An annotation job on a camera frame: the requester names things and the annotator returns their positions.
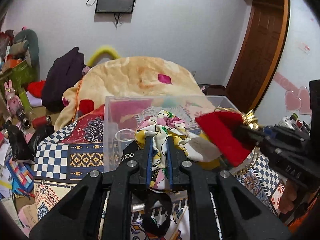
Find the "red pouch with gold cord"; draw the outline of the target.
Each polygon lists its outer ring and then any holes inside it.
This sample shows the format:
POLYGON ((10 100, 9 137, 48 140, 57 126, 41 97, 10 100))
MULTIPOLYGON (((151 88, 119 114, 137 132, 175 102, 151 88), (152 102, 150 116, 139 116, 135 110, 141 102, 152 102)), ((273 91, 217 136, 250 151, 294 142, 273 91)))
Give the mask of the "red pouch with gold cord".
POLYGON ((253 144, 241 139, 241 129, 260 128, 258 118, 252 110, 242 113, 232 108, 217 107, 213 112, 197 116, 195 121, 234 167, 239 166, 254 148, 253 144))

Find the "black bag with chain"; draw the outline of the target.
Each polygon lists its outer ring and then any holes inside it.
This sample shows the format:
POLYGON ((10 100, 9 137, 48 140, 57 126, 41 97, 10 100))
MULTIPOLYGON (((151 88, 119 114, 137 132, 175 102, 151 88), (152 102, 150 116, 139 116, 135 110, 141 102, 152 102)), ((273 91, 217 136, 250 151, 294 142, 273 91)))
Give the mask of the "black bag with chain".
POLYGON ((153 143, 152 138, 148 137, 143 148, 138 146, 137 142, 132 142, 123 150, 122 162, 136 161, 139 165, 139 171, 131 176, 133 182, 131 192, 141 202, 144 203, 144 213, 142 215, 143 229, 153 236, 161 238, 167 233, 171 223, 172 201, 166 193, 157 193, 152 191, 151 174, 152 174, 153 143), (157 224, 152 218, 153 206, 160 202, 167 217, 162 224, 157 224))

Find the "floral patterned cloth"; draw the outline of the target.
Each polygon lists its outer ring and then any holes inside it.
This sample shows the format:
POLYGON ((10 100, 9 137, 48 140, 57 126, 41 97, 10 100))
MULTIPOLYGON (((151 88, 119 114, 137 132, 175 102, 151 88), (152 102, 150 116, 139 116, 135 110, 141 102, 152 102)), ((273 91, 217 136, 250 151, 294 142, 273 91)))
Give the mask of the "floral patterned cloth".
POLYGON ((148 137, 152 138, 153 158, 150 188, 156 192, 168 192, 169 182, 169 139, 174 146, 188 153, 184 145, 195 137, 189 132, 184 120, 169 111, 161 110, 156 116, 150 116, 142 121, 135 132, 135 141, 140 148, 145 146, 148 137))

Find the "white sliding door with hearts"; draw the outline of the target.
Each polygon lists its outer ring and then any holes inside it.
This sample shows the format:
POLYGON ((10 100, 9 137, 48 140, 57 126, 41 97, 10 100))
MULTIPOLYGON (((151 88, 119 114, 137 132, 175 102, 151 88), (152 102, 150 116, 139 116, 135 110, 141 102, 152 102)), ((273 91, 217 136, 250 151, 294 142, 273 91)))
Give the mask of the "white sliding door with hearts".
POLYGON ((304 0, 290 0, 286 41, 274 77, 255 114, 262 125, 298 114, 311 122, 309 82, 319 79, 319 23, 304 0))

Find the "patterned patchwork bedsheet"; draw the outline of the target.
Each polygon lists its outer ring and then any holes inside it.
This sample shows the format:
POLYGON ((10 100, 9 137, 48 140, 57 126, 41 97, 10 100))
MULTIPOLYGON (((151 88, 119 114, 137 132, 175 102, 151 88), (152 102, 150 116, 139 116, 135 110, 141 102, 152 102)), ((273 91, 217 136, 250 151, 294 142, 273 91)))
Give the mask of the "patterned patchwork bedsheet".
MULTIPOLYGON (((88 174, 91 170, 104 172, 104 160, 110 160, 106 171, 115 170, 125 148, 132 142, 138 126, 150 116, 160 111, 172 113, 184 121, 186 131, 204 137, 195 118, 212 112, 216 106, 234 108, 226 99, 218 96, 213 105, 201 106, 187 100, 174 102, 171 98, 164 101, 153 100, 111 100, 108 102, 108 115, 103 113, 106 105, 88 113, 72 124, 57 130, 41 142, 35 158, 35 202, 39 221, 88 174), (108 143, 103 145, 104 132, 108 132, 108 143), (120 139, 128 137, 130 141, 120 139)), ((257 197, 276 217, 279 216, 279 201, 285 189, 280 176, 268 166, 268 159, 252 152, 242 174, 233 174, 248 191, 257 197)), ((189 207, 186 191, 168 193, 172 201, 170 226, 163 237, 154 236, 142 227, 142 204, 133 204, 131 212, 131 234, 129 239, 190 239, 189 207)))

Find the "white cloth pouch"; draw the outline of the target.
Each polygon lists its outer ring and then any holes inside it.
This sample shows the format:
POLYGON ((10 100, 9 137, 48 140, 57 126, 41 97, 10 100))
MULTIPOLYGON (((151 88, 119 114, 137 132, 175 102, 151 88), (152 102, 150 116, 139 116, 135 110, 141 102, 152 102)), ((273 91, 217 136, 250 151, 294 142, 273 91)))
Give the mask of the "white cloth pouch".
POLYGON ((184 147, 188 158, 193 161, 209 163, 221 155, 220 150, 214 144, 202 137, 192 138, 184 147))

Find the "brown wooden door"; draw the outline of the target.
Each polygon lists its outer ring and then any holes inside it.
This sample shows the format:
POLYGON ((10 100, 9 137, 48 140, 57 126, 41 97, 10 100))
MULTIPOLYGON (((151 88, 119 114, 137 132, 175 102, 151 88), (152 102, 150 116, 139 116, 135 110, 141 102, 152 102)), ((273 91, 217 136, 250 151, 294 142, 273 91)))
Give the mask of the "brown wooden door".
POLYGON ((254 2, 239 56, 226 86, 229 100, 242 112, 255 109, 276 68, 284 42, 288 2, 254 2))

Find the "red thermos bottle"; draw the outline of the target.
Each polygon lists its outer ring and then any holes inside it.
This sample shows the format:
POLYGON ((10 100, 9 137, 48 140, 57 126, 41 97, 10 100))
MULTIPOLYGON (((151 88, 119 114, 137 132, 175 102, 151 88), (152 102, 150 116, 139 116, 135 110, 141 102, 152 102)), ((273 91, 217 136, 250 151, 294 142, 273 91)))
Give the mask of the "red thermos bottle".
POLYGON ((37 129, 37 128, 45 126, 45 125, 51 125, 52 119, 49 115, 44 115, 42 117, 35 118, 31 123, 32 123, 33 128, 37 129))

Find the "clear plastic storage bin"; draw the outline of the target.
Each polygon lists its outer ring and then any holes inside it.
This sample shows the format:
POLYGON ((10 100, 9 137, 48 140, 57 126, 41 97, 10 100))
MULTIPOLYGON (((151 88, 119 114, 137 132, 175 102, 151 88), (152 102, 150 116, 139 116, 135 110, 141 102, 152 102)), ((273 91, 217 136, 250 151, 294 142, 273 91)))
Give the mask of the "clear plastic storage bin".
POLYGON ((227 97, 221 95, 107 97, 103 133, 104 170, 115 170, 125 147, 131 142, 145 145, 148 137, 153 138, 157 167, 165 166, 164 157, 169 152, 165 143, 169 136, 189 159, 201 163, 214 161, 221 153, 205 137, 195 119, 223 108, 236 109, 227 97))

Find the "pink rabbit toy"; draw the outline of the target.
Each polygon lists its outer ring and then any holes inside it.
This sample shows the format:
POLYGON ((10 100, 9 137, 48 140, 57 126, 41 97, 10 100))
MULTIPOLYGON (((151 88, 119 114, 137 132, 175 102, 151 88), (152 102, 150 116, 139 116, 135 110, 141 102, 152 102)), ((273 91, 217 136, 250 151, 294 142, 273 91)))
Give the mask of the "pink rabbit toy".
POLYGON ((17 111, 23 109, 23 105, 20 98, 16 95, 11 80, 4 83, 4 88, 7 110, 11 116, 15 116, 17 111))

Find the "green bottle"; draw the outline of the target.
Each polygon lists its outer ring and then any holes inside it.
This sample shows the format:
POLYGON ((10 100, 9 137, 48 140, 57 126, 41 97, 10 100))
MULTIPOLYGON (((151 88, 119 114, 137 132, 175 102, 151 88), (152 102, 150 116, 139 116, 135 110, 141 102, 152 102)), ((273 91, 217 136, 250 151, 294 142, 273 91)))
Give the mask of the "green bottle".
POLYGON ((31 115, 32 107, 30 105, 25 89, 23 87, 20 87, 18 90, 18 94, 19 94, 25 113, 28 115, 31 115))

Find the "red cushion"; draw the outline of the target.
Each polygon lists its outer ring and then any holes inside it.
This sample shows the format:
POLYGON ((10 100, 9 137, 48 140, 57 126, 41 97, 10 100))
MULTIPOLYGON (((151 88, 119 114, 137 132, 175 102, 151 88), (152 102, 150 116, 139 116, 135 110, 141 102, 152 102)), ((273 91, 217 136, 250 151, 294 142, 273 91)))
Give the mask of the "red cushion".
POLYGON ((41 98, 42 97, 42 90, 44 88, 46 81, 35 81, 31 82, 27 85, 27 91, 35 98, 41 98))

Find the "dark purple jacket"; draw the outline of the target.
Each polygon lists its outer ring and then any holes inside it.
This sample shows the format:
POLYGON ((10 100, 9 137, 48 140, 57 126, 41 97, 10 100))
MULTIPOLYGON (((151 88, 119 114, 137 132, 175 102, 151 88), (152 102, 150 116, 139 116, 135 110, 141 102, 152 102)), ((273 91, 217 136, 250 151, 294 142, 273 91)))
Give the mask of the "dark purple jacket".
POLYGON ((82 78, 82 70, 85 67, 84 54, 79 52, 78 47, 54 61, 41 92, 42 105, 48 111, 63 110, 63 93, 82 78))

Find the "yellow fleece blanket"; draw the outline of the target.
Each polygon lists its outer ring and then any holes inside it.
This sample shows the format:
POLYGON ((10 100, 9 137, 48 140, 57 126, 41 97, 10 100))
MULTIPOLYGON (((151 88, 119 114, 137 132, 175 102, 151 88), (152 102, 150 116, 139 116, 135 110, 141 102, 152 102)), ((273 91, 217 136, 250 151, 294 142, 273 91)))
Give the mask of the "yellow fleece blanket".
POLYGON ((81 100, 89 99, 95 108, 107 96, 180 96, 202 95, 189 70, 158 57, 135 56, 107 61, 92 67, 63 98, 68 105, 60 112, 54 128, 68 125, 75 117, 81 100))

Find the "green cardboard box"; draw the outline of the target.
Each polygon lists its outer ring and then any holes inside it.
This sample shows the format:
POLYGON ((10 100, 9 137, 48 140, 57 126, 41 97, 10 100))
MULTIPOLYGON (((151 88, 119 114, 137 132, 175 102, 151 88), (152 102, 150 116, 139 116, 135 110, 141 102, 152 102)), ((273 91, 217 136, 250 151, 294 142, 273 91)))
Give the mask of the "green cardboard box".
POLYGON ((27 84, 38 80, 38 73, 36 68, 31 67, 24 60, 19 63, 16 67, 1 72, 1 92, 4 93, 4 83, 12 81, 12 86, 15 90, 20 87, 26 86, 27 84))

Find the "yellow fuzzy arch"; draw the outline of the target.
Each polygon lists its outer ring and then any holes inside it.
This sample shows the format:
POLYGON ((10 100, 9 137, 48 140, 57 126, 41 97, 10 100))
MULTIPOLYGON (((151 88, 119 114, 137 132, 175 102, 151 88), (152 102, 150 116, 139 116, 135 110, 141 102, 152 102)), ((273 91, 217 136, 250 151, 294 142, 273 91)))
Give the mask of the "yellow fuzzy arch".
POLYGON ((116 60, 121 58, 119 53, 111 46, 101 46, 89 58, 86 63, 88 67, 94 67, 102 58, 116 60))

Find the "wooden wardrobe frame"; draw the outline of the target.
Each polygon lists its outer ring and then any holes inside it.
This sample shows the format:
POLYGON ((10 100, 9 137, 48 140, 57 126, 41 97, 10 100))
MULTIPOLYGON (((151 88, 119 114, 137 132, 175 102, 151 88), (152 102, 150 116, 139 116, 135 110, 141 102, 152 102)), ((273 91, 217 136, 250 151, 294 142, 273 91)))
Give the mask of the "wooden wardrobe frame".
POLYGON ((289 0, 251 0, 244 41, 226 86, 242 112, 256 109, 278 65, 289 19, 289 0))

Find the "small black wall monitor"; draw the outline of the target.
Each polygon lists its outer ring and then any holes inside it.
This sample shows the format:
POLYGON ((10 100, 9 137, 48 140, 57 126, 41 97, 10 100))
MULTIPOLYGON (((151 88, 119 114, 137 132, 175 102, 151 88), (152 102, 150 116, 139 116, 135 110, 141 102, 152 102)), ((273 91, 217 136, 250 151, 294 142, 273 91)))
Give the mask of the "small black wall monitor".
POLYGON ((95 12, 131 14, 136 0, 97 0, 95 12))

